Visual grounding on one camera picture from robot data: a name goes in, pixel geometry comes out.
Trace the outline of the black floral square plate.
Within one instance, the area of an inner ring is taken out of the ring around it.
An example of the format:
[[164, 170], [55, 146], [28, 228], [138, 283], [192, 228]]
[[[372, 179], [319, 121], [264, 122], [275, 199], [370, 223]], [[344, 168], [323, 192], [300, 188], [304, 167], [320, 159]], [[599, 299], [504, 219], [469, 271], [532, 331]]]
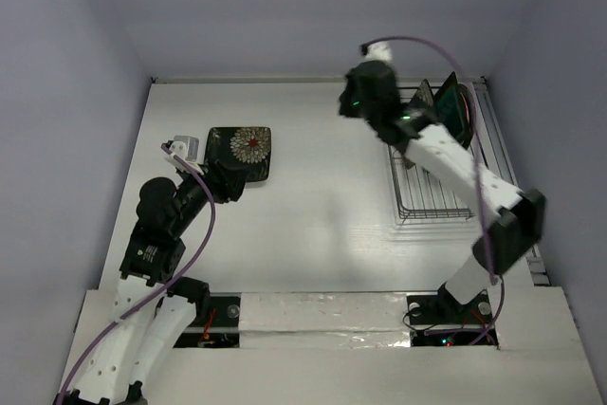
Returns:
[[271, 151], [269, 127], [213, 127], [207, 136], [204, 160], [247, 171], [248, 182], [256, 183], [269, 177]]

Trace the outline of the teal square glazed plate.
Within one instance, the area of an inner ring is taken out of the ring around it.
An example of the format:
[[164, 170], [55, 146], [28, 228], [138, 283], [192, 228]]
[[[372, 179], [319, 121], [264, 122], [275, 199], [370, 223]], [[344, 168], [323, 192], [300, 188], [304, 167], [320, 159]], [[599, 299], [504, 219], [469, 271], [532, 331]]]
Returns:
[[455, 139], [463, 141], [467, 119], [458, 84], [456, 74], [452, 72], [434, 94], [434, 104], [440, 122]]

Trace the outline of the cream bird round plate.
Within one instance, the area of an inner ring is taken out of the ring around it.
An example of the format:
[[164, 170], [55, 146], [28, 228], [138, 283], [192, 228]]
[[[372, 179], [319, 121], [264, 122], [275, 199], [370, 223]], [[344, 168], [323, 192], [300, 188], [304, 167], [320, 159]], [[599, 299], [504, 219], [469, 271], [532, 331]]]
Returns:
[[466, 149], [468, 149], [470, 147], [472, 139], [473, 139], [472, 114], [471, 114], [470, 104], [469, 104], [469, 100], [468, 100], [468, 92], [467, 92], [466, 87], [461, 84], [459, 86], [459, 91], [460, 91], [460, 95], [462, 98], [462, 102], [465, 107], [465, 113], [466, 113], [466, 119], [467, 119], [466, 120], [466, 123], [467, 123], [466, 139], [463, 142], [463, 146]]

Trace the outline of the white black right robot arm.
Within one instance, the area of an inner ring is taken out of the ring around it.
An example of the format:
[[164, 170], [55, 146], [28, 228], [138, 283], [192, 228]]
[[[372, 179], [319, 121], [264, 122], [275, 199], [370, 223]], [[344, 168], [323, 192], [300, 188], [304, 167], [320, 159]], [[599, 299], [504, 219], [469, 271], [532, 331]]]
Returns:
[[481, 164], [430, 104], [402, 101], [394, 69], [385, 62], [351, 68], [339, 104], [341, 116], [364, 120], [383, 143], [446, 184], [476, 215], [482, 234], [469, 258], [415, 311], [440, 323], [461, 320], [471, 302], [541, 240], [545, 196], [536, 189], [524, 192]]

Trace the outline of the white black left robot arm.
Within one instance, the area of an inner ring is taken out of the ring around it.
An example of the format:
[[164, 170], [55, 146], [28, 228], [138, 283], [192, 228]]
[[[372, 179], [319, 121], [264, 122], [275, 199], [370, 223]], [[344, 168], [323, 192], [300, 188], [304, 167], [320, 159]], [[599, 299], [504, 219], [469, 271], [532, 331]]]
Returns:
[[141, 187], [108, 324], [68, 373], [58, 404], [145, 403], [180, 335], [209, 316], [209, 286], [186, 277], [181, 236], [204, 207], [238, 200], [248, 172], [170, 159], [182, 181], [155, 177]]

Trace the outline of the silver foil covered board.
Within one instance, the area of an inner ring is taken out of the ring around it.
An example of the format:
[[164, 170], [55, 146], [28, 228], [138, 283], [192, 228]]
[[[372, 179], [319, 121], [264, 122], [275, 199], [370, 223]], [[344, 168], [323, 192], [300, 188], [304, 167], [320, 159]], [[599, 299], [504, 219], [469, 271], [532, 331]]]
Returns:
[[393, 292], [245, 293], [244, 349], [408, 348], [406, 295]]

